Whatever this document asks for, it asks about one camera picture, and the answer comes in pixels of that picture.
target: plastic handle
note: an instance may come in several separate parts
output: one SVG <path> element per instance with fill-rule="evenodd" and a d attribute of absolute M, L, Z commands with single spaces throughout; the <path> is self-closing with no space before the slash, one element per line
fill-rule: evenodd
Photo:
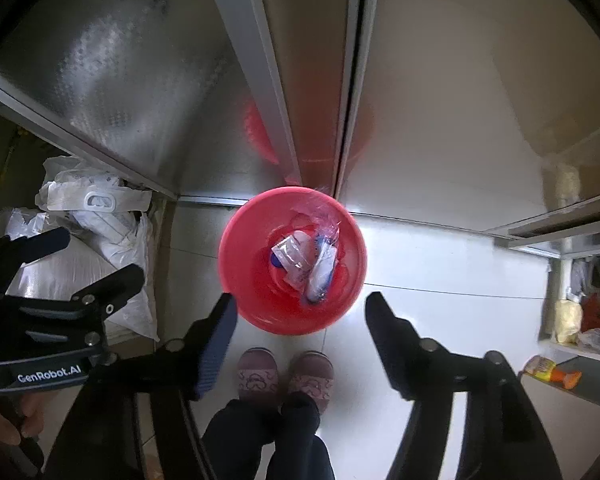
<path fill-rule="evenodd" d="M 108 201 L 105 205 L 99 205 L 93 203 L 93 198 L 103 198 Z M 111 193 L 105 193 L 102 191 L 90 191 L 84 196 L 84 203 L 82 208 L 85 211 L 96 211 L 98 213 L 113 213 L 116 210 L 116 197 Z"/>

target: floor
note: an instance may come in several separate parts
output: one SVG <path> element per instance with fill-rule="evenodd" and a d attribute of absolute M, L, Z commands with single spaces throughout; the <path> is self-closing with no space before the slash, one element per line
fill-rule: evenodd
<path fill-rule="evenodd" d="M 163 340 L 182 336 L 190 323 L 209 313 L 222 292 L 216 254 L 234 211 L 181 205 L 171 212 L 155 280 Z M 482 356 L 498 349 L 516 371 L 541 351 L 546 259 L 496 247 L 489 237 L 365 216 L 356 219 L 366 241 L 368 273 L 352 309 L 328 329 L 296 337 L 271 335 L 239 319 L 215 389 L 192 406 L 201 432 L 236 396 L 235 364 L 247 348 L 269 348 L 280 370 L 302 350 L 323 351 L 336 370 L 336 391 L 318 434 L 329 449 L 334 472 L 341 479 L 384 478 L 411 404 L 390 388 L 363 319 L 364 300 L 374 290 L 382 292 L 394 312 L 410 320 L 421 336 L 435 338 L 450 351 Z M 465 402 L 466 397 L 456 395 L 441 479 L 455 477 Z M 259 479 L 272 453 L 272 446 L 267 448 Z"/>

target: leg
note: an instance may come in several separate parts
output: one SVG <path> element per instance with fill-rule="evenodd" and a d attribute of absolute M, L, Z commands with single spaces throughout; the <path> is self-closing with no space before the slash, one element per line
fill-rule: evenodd
<path fill-rule="evenodd" d="M 267 480 L 328 480 L 333 469 L 324 443 L 315 436 L 333 387 L 333 366 L 318 352 L 306 352 L 293 365 L 289 395 L 282 405 Z"/>
<path fill-rule="evenodd" d="M 202 442 L 218 480 L 253 480 L 262 446 L 273 442 L 280 426 L 273 355 L 247 350 L 238 361 L 238 396 L 211 419 Z"/>

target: human hand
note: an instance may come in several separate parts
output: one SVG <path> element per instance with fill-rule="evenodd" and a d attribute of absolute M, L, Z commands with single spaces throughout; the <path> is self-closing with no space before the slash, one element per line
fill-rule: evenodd
<path fill-rule="evenodd" d="M 25 419 L 18 430 L 0 414 L 0 442 L 10 446 L 18 446 L 21 436 L 36 436 L 45 427 L 45 407 L 56 396 L 57 391 L 33 392 L 20 398 L 20 409 Z"/>

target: shoe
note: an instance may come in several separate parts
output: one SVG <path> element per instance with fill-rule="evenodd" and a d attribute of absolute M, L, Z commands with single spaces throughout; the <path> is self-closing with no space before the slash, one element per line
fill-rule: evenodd
<path fill-rule="evenodd" d="M 266 348 L 250 348 L 238 360 L 238 398 L 278 406 L 278 367 Z"/>
<path fill-rule="evenodd" d="M 334 382 L 333 365 L 327 356 L 320 352 L 305 352 L 291 364 L 289 375 L 287 393 L 306 393 L 323 414 L 331 399 Z"/>

